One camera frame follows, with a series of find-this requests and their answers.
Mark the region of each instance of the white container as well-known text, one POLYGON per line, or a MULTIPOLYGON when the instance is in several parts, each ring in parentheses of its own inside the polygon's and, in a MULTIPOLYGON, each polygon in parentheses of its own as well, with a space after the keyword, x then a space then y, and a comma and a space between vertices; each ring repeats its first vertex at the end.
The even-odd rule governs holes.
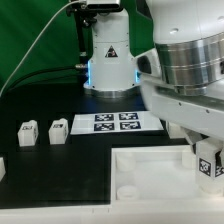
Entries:
POLYGON ((54 121, 48 133, 51 145, 65 144, 68 136, 68 121, 64 118, 54 121))
POLYGON ((20 147, 35 145, 38 134, 38 125, 36 121, 31 120, 29 122, 23 122, 18 132, 20 147))

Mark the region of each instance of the silver cylinder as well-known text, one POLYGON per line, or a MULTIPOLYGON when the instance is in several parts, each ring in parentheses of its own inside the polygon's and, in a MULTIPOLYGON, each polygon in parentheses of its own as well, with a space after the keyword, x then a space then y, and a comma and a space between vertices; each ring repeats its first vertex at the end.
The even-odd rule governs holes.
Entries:
POLYGON ((224 33, 180 44, 156 44, 162 78, 184 95, 202 95, 224 78, 224 33))

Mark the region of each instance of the white robot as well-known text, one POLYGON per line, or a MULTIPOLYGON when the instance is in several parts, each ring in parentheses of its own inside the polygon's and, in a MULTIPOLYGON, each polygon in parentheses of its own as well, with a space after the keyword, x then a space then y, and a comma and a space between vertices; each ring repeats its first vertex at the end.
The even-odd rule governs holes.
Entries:
POLYGON ((146 3, 155 48, 136 58, 145 106, 157 117, 194 131, 188 131, 188 140, 196 144, 198 184, 208 194, 223 195, 224 170, 218 160, 223 166, 224 1, 146 3), (212 138, 202 140, 198 133, 212 138))
POLYGON ((129 17, 120 0, 87 0, 78 10, 93 36, 85 92, 103 98, 136 93, 139 78, 130 53, 129 17))

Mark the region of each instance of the black cable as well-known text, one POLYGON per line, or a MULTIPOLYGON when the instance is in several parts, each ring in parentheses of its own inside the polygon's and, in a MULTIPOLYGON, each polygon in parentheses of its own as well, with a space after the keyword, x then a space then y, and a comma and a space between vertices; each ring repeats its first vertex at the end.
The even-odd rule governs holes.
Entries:
MULTIPOLYGON (((57 79, 66 79, 66 78, 70 78, 70 77, 75 77, 75 76, 77 76, 78 74, 80 74, 80 73, 75 73, 75 74, 72 74, 72 75, 66 75, 66 76, 57 77, 57 78, 43 79, 43 80, 39 80, 39 81, 29 82, 29 83, 26 83, 26 84, 23 85, 23 86, 33 85, 33 84, 36 84, 36 83, 41 83, 41 82, 46 82, 46 81, 52 81, 52 80, 57 80, 57 79)), ((13 91, 14 89, 17 89, 17 87, 10 88, 9 91, 13 91)))
POLYGON ((26 79, 29 79, 33 76, 36 76, 36 75, 40 75, 40 74, 44 74, 44 73, 51 73, 51 72, 58 72, 58 71, 65 71, 65 70, 73 70, 75 69, 75 66, 72 65, 72 66, 65 66, 65 67, 58 67, 58 68, 49 68, 49 69, 42 69, 42 70, 38 70, 38 71, 35 71, 35 72, 32 72, 32 73, 29 73, 19 79, 17 79, 16 81, 14 81, 7 89, 6 92, 14 89, 19 83, 21 83, 22 81, 26 80, 26 79))
POLYGON ((52 78, 52 79, 43 79, 43 80, 39 80, 39 81, 29 82, 29 83, 25 84, 24 86, 33 85, 33 84, 36 84, 39 82, 46 82, 46 81, 52 81, 52 80, 58 80, 58 79, 66 79, 66 78, 70 78, 70 77, 75 77, 75 75, 77 75, 77 74, 65 75, 62 77, 57 77, 57 78, 52 78))

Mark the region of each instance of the white panel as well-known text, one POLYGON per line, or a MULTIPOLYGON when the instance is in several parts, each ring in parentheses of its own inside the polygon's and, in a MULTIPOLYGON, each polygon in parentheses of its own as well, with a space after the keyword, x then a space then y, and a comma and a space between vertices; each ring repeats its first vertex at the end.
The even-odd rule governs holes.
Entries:
POLYGON ((224 1, 197 0, 202 38, 224 32, 224 1))
POLYGON ((147 0, 147 3, 154 21, 156 43, 182 43, 201 38, 195 0, 147 0))

